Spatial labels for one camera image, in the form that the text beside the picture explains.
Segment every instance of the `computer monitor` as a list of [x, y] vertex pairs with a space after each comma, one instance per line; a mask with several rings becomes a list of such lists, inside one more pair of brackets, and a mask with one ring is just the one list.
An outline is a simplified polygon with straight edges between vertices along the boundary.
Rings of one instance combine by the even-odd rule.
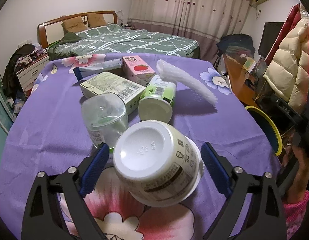
[[275, 43], [284, 22], [269, 22], [264, 24], [261, 43], [258, 54], [262, 57], [267, 57], [273, 44]]

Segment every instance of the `blue and white package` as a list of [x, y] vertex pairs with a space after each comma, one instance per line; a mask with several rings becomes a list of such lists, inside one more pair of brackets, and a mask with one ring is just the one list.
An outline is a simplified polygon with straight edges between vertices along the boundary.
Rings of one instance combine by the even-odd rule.
[[105, 71], [117, 69], [122, 67], [121, 58], [108, 60], [102, 63], [98, 63], [96, 65], [88, 66], [88, 67], [76, 67], [73, 69], [74, 74], [78, 81], [82, 80], [85, 77], [99, 74]]

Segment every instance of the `person's hand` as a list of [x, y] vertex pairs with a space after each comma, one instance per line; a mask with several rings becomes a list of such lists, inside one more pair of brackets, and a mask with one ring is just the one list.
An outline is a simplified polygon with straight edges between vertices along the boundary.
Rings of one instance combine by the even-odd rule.
[[289, 157], [294, 154], [299, 162], [299, 169], [292, 186], [287, 191], [287, 203], [296, 204], [304, 199], [304, 194], [309, 181], [309, 157], [304, 149], [292, 145], [293, 135], [290, 136], [286, 147], [286, 155], [283, 157], [282, 164], [287, 165]]

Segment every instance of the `yellow bowl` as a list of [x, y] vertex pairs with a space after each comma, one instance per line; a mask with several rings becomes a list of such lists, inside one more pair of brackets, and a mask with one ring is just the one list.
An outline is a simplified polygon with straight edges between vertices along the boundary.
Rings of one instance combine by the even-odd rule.
[[275, 154], [279, 156], [282, 152], [282, 139], [274, 122], [270, 119], [269, 116], [267, 116], [267, 114], [265, 114], [265, 112], [261, 111], [259, 108], [254, 106], [247, 106], [246, 110], [251, 114], [253, 119], [263, 130], [272, 148], [274, 149]]

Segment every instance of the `nightstand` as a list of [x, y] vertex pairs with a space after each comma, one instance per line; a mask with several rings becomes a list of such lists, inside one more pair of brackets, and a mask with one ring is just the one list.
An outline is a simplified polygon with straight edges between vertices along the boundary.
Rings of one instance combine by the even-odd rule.
[[39, 73], [43, 70], [45, 65], [49, 63], [48, 54], [42, 54], [34, 62], [28, 65], [26, 68], [21, 69], [16, 73], [22, 90], [24, 92], [32, 89], [35, 80], [37, 79]]

